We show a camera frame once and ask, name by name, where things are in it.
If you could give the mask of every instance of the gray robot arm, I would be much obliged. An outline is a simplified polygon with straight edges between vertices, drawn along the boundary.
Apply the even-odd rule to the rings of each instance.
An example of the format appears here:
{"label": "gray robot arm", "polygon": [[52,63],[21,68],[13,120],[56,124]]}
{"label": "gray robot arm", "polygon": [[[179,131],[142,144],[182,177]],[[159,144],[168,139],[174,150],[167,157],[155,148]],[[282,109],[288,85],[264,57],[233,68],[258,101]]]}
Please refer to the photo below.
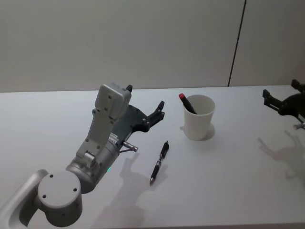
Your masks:
{"label": "gray robot arm", "polygon": [[149,116],[128,105],[132,86],[100,87],[88,135],[65,171],[48,174],[39,170],[0,209],[1,229],[26,229],[37,209],[54,226],[66,227],[81,215],[81,195],[92,191],[133,132],[147,132],[163,120],[164,102]]}

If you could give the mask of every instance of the white cup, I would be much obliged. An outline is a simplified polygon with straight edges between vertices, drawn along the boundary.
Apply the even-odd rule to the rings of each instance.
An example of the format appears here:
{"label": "white cup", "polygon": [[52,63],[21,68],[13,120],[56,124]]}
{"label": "white cup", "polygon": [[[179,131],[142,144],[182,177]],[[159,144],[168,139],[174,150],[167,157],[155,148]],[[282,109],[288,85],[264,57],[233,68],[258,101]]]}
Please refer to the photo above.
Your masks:
{"label": "white cup", "polygon": [[184,107],[184,133],[191,140],[202,140],[210,127],[215,110],[214,101],[208,96],[195,94],[187,97],[197,114]]}

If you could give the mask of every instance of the gray wall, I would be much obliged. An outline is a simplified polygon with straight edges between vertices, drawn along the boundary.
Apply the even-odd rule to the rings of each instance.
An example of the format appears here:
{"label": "gray wall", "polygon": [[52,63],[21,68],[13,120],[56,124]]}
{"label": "gray wall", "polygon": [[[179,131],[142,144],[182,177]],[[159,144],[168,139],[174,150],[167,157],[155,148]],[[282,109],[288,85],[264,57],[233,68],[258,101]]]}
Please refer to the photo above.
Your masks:
{"label": "gray wall", "polygon": [[[227,86],[244,0],[0,0],[0,92]],[[247,0],[230,85],[305,81],[305,1]]]}

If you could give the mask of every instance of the pen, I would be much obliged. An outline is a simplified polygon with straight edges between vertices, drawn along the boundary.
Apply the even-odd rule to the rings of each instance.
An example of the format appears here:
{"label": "pen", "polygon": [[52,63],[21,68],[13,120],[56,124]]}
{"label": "pen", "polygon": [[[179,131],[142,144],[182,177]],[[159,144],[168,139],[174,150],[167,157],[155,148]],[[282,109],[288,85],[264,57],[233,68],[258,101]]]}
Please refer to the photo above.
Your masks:
{"label": "pen", "polygon": [[152,175],[151,175],[151,180],[150,180],[150,185],[153,185],[154,181],[156,180],[157,174],[159,172],[159,168],[161,167],[162,161],[166,156],[166,153],[169,149],[168,141],[164,143],[163,148],[161,150],[159,160],[157,161],[156,165],[154,166]]}
{"label": "pen", "polygon": [[188,110],[189,112],[191,112],[195,115],[197,114],[196,111],[194,110],[194,108],[192,107],[190,101],[188,101],[188,99],[185,97],[185,95],[183,93],[179,94],[179,98],[181,99],[186,110]]}

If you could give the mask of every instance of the table surface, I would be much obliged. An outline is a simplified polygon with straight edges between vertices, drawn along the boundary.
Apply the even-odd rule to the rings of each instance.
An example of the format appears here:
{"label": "table surface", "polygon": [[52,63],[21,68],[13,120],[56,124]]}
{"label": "table surface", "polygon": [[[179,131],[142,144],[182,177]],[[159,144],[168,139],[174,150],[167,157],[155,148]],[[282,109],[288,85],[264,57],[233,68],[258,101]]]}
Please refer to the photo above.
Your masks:
{"label": "table surface", "polygon": [[[263,105],[290,86],[134,90],[130,104],[165,117],[129,142],[70,229],[257,225],[305,222],[305,131]],[[185,137],[178,94],[204,94],[216,104],[210,139]],[[0,205],[36,170],[64,170],[86,137],[97,91],[0,94]],[[149,179],[165,141],[170,150],[153,186]],[[31,229],[56,228],[39,210]]]}

